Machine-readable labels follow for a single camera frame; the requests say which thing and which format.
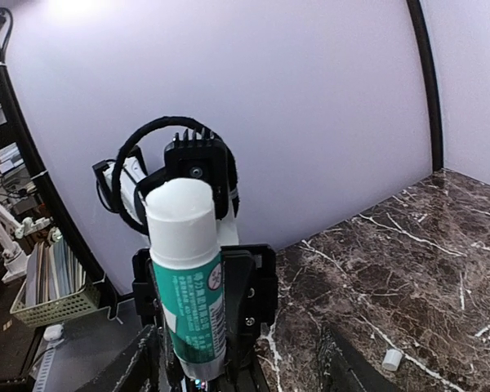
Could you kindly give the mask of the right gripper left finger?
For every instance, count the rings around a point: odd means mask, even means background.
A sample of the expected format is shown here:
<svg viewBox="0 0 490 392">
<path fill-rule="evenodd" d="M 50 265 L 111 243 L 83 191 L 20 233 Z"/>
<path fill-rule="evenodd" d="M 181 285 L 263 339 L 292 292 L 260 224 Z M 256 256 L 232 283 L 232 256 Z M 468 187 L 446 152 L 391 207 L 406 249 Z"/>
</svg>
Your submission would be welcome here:
<svg viewBox="0 0 490 392">
<path fill-rule="evenodd" d="M 158 329 L 154 325 L 145 326 L 104 370 L 79 390 L 159 391 L 160 348 Z"/>
</svg>

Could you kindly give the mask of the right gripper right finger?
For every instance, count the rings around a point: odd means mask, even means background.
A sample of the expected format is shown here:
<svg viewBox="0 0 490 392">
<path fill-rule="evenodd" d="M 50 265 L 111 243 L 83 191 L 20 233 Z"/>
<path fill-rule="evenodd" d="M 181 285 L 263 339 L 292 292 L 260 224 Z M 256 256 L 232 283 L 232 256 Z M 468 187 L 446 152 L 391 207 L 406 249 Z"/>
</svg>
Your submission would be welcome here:
<svg viewBox="0 0 490 392">
<path fill-rule="evenodd" d="M 317 348 L 320 391 L 400 391 L 333 326 L 323 326 Z"/>
</svg>

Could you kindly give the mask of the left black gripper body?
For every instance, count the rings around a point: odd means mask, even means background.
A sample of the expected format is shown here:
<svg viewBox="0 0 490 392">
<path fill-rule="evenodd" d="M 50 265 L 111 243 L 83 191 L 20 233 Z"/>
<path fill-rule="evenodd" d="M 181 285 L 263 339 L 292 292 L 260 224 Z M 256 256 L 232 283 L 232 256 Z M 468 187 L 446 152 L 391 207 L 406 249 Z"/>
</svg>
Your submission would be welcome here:
<svg viewBox="0 0 490 392">
<path fill-rule="evenodd" d="M 132 290 L 143 324 L 167 325 L 176 357 L 206 364 L 242 358 L 278 308 L 276 255 L 266 244 L 224 246 L 194 269 L 167 269 L 149 249 L 132 257 Z"/>
</svg>

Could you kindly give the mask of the small grey glue cap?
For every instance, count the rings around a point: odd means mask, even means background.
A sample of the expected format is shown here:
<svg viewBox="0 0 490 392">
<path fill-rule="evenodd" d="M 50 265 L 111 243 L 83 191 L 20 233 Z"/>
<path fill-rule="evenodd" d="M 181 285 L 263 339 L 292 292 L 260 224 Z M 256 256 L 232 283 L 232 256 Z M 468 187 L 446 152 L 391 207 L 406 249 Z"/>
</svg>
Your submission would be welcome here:
<svg viewBox="0 0 490 392">
<path fill-rule="evenodd" d="M 388 349 L 382 360 L 382 368 L 389 372 L 396 372 L 403 358 L 403 353 L 397 349 Z"/>
</svg>

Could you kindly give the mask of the green white glue stick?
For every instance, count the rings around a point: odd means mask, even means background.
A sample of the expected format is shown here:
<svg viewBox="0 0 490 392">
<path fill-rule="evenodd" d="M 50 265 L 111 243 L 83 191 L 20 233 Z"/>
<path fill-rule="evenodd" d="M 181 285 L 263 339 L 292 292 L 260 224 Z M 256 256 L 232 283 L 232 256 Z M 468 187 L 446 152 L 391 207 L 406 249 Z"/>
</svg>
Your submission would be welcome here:
<svg viewBox="0 0 490 392">
<path fill-rule="evenodd" d="M 223 372 L 225 309 L 212 188 L 178 178 L 145 199 L 149 254 L 176 357 L 190 379 Z"/>
</svg>

